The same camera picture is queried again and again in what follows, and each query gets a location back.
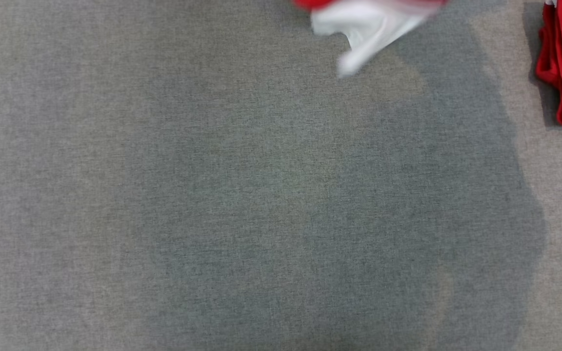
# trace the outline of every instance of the white fabric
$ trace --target white fabric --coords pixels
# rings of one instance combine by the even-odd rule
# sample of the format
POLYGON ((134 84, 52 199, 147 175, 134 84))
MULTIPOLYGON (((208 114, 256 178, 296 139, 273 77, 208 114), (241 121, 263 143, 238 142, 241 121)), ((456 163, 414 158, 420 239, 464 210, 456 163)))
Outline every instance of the white fabric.
POLYGON ((338 62, 340 77, 351 76, 375 54, 433 15, 439 6, 409 6, 395 0, 339 0, 312 11, 318 35, 343 33, 351 50, 338 62))

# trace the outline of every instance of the gray carpet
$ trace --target gray carpet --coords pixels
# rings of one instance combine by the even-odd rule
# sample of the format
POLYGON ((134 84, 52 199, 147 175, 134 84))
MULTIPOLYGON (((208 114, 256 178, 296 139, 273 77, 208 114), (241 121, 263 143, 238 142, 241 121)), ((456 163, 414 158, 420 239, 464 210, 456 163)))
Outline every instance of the gray carpet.
POLYGON ((541 9, 0 0, 0 351, 562 350, 541 9))

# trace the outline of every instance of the white cloth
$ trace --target white cloth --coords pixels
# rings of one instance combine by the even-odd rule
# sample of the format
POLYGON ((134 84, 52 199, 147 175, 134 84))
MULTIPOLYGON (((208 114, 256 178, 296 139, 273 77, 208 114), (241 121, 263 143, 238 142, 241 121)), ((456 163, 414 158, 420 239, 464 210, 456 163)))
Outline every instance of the white cloth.
POLYGON ((338 62, 340 77, 351 76, 374 55, 435 14, 439 6, 413 6, 397 0, 338 0, 311 13, 318 35, 343 33, 351 50, 338 62))

